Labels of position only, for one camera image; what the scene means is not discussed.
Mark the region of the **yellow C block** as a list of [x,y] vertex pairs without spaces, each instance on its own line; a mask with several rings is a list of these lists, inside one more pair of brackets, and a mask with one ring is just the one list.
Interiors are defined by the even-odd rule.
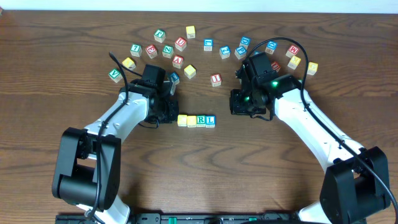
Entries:
[[187,115],[179,114],[177,117],[177,125],[180,127],[187,127]]

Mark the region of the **yellow O block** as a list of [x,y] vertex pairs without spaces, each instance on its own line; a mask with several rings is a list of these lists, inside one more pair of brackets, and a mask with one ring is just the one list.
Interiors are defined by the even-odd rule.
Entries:
[[187,127],[195,128],[196,126],[197,126],[197,116],[196,115],[187,116]]

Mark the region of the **green R block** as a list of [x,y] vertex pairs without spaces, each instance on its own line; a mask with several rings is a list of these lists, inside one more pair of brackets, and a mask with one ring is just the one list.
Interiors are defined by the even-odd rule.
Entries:
[[197,127],[205,127],[206,126],[206,116],[205,115],[197,115]]

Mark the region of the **blue L block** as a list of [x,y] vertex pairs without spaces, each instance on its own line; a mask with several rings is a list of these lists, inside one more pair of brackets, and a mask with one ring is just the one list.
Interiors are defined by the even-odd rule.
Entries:
[[205,116],[205,127],[214,128],[216,126],[216,117],[214,115]]

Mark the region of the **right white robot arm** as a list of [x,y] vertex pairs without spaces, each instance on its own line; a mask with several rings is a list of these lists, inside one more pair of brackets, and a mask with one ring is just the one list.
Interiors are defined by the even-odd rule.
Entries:
[[319,200],[300,209],[296,220],[365,223],[390,206],[386,155],[349,138],[313,104],[293,75],[280,76],[260,53],[243,60],[236,77],[241,88],[231,92],[231,114],[278,117],[311,150],[325,173]]

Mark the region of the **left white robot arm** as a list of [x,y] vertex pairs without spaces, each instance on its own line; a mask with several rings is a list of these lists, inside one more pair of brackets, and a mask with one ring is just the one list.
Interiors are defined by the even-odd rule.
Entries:
[[177,83],[173,73],[146,65],[98,120],[63,132],[52,194],[85,212],[57,217],[57,223],[127,223],[131,209],[118,196],[121,145],[136,126],[157,129],[177,120],[178,102],[172,98]]

